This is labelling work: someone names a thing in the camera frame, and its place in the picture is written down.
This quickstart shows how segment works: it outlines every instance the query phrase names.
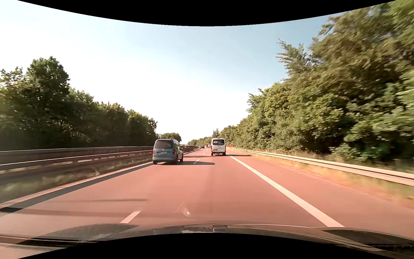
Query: teal van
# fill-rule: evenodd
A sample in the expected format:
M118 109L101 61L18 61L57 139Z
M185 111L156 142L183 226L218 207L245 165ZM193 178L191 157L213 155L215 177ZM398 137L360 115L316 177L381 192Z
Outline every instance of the teal van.
M180 143L175 139L158 139L153 148L153 164L158 162L183 162Z

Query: metal guardrail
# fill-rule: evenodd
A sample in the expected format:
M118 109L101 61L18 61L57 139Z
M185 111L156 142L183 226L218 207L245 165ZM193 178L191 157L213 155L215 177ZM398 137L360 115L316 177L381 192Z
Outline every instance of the metal guardrail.
M83 148L55 148L35 150L0 151L0 164L37 161L45 159L57 159L78 157L87 155L99 155L109 153L133 152L153 149L153 146L129 146L129 147L83 147Z
M182 151L190 152L198 147L186 147ZM135 150L128 152L113 152L121 150ZM87 148L60 148L20 151L0 151L0 174L37 171L35 169L61 169L96 163L107 163L144 156L152 156L153 146L140 147L87 147Z
M240 149L240 148L230 148L233 150L244 151L248 153L256 153L260 155L276 157L280 159L287 159L296 162L301 162L310 165L317 165L326 168L336 169L340 171L346 171L349 173L359 174L363 176L373 177L377 179L382 179L390 182L396 182L404 185L409 185L414 187L414 174L402 173L397 171L385 170L385 169L378 169L372 168L367 166L361 165L351 165L345 163L338 163L338 162L331 162L325 160L318 160L318 159L310 159L310 158L303 158L303 157L296 157L296 156L289 156L277 153L269 153L269 152L262 152L262 151L255 151L255 150L247 150L247 149Z

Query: sky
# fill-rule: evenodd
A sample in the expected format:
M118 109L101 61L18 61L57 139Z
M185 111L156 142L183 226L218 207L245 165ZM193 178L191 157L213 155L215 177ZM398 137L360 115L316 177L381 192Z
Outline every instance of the sky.
M147 115L157 133L178 132L187 143L245 118L248 93L286 77L278 40L307 47L328 17L188 27L0 0L0 70L54 56L75 89Z

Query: highway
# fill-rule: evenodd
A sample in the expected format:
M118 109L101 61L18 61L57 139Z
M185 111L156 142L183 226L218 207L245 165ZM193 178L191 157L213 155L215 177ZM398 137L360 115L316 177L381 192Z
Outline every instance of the highway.
M278 224L346 227L414 239L414 210L227 149L187 153L183 162L147 163L129 172L33 195L0 212L0 234L39 236L88 224L147 226ZM0 246L0 258L36 254Z

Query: rear windshield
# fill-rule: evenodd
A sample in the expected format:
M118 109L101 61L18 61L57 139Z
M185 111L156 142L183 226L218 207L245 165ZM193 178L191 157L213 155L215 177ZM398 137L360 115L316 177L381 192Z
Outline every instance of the rear windshield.
M224 145L224 140L222 140L222 139L214 139L214 140L212 141L212 143L213 143L214 145L216 145L216 146L221 146L221 145Z
M171 140L158 140L154 144L154 148L173 148L173 142Z

